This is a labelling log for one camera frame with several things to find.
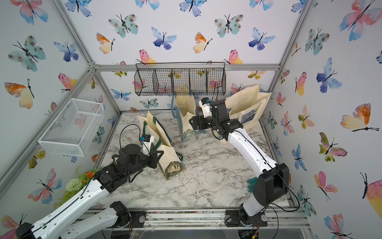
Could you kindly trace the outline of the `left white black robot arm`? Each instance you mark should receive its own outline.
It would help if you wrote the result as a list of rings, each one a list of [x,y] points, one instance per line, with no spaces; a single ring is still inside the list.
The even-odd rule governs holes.
[[[109,227],[129,228],[142,226],[142,211],[131,212],[120,201],[85,220],[76,220],[99,200],[114,192],[119,186],[131,183],[145,168],[155,169],[164,154],[151,149],[154,133],[143,124],[141,145],[128,144],[112,156],[113,162],[91,177],[88,184],[75,196],[43,219],[31,224],[23,223],[16,229],[19,239],[85,239]]]

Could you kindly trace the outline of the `cream bag green handles floral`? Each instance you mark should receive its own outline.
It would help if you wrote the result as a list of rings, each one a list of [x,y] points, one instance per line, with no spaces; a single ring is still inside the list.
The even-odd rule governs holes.
[[[150,112],[147,113],[146,117],[138,116],[137,118],[143,129],[143,133],[154,136],[154,141],[150,143],[151,151],[158,150],[164,152],[159,159],[158,165],[165,179],[169,180],[183,171],[183,155],[176,152],[172,147],[172,140],[160,121],[150,114]]]

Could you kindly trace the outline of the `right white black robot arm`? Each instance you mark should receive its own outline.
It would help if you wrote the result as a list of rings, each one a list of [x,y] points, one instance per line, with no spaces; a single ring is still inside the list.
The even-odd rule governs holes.
[[[271,159],[249,136],[238,119],[231,119],[224,100],[199,101],[202,114],[189,120],[194,130],[210,129],[218,140],[225,140],[234,146],[249,163],[255,174],[252,195],[239,206],[239,223],[253,226],[260,221],[267,208],[275,206],[275,201],[290,192],[289,168]]]

